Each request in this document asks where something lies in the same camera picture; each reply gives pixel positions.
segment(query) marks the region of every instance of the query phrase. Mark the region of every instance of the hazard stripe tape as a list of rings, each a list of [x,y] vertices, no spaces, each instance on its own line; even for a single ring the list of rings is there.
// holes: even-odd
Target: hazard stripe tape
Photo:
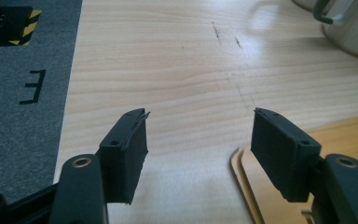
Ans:
[[[20,40],[0,41],[0,47],[29,45],[41,13],[42,10],[33,10],[24,27],[22,38]]]

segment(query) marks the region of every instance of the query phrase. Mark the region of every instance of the wood grain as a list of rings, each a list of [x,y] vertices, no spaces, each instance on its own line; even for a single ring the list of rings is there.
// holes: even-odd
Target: wood grain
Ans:
[[[84,0],[56,179],[144,107],[150,153],[115,223],[250,223],[229,158],[254,108],[308,129],[358,116],[358,58],[289,0]]]
[[[358,118],[324,125],[309,130],[307,133],[322,145],[322,157],[337,153],[358,160]],[[246,200],[250,206],[259,208],[259,210],[250,209],[251,213],[258,219],[262,218],[262,221],[257,220],[255,223],[307,224],[301,212],[311,210],[313,196],[310,195],[307,203],[288,203],[269,181],[249,147],[242,147],[237,153],[241,154],[243,177],[246,177],[239,181],[249,183],[241,189],[245,190],[243,194],[248,195]],[[233,167],[238,167],[236,162],[231,161],[231,163]]]

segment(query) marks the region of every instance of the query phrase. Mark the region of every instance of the gray mat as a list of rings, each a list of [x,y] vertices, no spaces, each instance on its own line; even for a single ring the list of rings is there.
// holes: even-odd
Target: gray mat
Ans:
[[[29,46],[0,47],[0,193],[9,203],[52,184],[81,4],[0,1],[42,10]]]

